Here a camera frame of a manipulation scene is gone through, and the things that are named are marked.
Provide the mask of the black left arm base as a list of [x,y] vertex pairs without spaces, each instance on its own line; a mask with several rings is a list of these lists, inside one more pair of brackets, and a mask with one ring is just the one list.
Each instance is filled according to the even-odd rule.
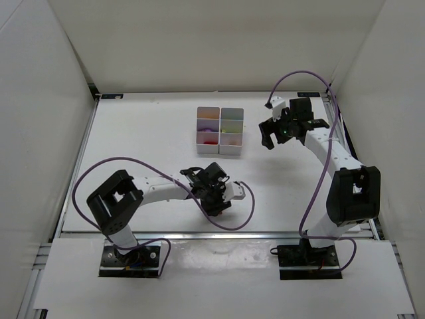
[[104,243],[98,276],[101,278],[158,278],[161,243],[150,242],[141,248],[120,253]]

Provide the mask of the orange round lego piece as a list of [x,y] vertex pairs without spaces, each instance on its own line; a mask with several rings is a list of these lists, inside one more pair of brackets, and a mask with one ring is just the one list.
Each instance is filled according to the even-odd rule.
[[217,120],[218,118],[211,114],[202,114],[198,119]]

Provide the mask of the dark green lego brick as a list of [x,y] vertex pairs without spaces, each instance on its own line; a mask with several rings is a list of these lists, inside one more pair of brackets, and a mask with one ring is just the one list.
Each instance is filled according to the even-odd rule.
[[242,116],[236,116],[235,114],[231,114],[229,116],[225,116],[223,119],[225,120],[243,120]]

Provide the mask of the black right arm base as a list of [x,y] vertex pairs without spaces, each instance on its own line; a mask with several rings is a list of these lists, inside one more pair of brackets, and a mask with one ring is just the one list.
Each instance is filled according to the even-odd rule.
[[307,239],[296,245],[278,245],[270,249],[278,258],[280,280],[339,280],[339,259],[334,245],[313,248]]

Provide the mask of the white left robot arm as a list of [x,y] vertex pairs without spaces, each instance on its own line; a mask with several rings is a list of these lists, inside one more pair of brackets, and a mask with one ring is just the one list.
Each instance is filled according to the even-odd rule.
[[161,176],[136,179],[121,169],[90,194],[86,203],[102,234],[117,246],[118,254],[126,256],[137,245],[129,221],[141,206],[195,198],[208,216],[216,217],[231,207],[231,202],[224,199],[226,177],[215,162],[205,169],[183,169],[169,179]]

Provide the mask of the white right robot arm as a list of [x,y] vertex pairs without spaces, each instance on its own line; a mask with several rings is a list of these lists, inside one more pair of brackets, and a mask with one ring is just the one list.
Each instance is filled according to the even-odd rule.
[[325,215],[303,232],[311,248],[329,247],[353,225],[379,214],[380,171],[363,165],[332,137],[331,126],[314,117],[310,98],[284,100],[273,96],[266,106],[272,116],[259,125],[262,145],[272,150],[275,144],[295,138],[316,155],[332,178]]

